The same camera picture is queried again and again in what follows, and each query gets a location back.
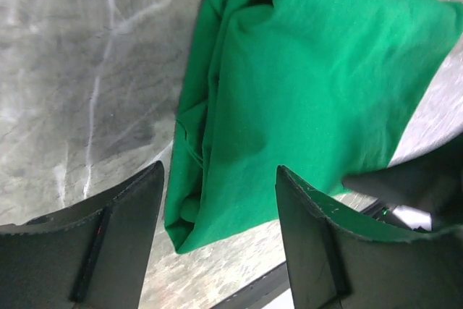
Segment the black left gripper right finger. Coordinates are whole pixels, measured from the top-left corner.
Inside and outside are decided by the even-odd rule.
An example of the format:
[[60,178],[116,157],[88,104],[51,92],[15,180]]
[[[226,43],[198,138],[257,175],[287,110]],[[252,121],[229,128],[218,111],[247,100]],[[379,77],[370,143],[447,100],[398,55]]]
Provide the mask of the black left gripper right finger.
[[462,227],[416,232],[363,215],[285,166],[276,199],[296,308],[460,308]]

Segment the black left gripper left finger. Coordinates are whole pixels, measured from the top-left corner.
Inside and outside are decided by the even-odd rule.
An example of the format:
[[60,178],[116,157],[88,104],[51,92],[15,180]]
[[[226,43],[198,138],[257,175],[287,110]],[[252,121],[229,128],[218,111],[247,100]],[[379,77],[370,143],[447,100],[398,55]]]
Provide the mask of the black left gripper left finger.
[[155,162],[72,206],[1,227],[3,308],[136,308],[163,195]]

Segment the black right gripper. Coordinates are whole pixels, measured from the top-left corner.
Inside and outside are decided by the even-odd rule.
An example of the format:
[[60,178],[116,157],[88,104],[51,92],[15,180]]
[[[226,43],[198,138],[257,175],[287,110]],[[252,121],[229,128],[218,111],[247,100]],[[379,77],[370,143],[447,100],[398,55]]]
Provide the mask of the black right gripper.
[[376,201],[361,213],[403,227],[390,213],[407,206],[430,214],[432,230],[462,223],[462,139],[453,138],[416,158],[373,172],[347,175],[345,188]]

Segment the green t shirt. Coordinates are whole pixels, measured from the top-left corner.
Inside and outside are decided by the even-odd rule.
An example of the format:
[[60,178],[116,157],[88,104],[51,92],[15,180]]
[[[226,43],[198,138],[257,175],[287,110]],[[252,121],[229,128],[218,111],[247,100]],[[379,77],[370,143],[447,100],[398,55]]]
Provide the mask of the green t shirt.
[[462,35],[449,0],[203,0],[165,228],[179,254],[277,218],[280,165],[327,195],[385,168]]

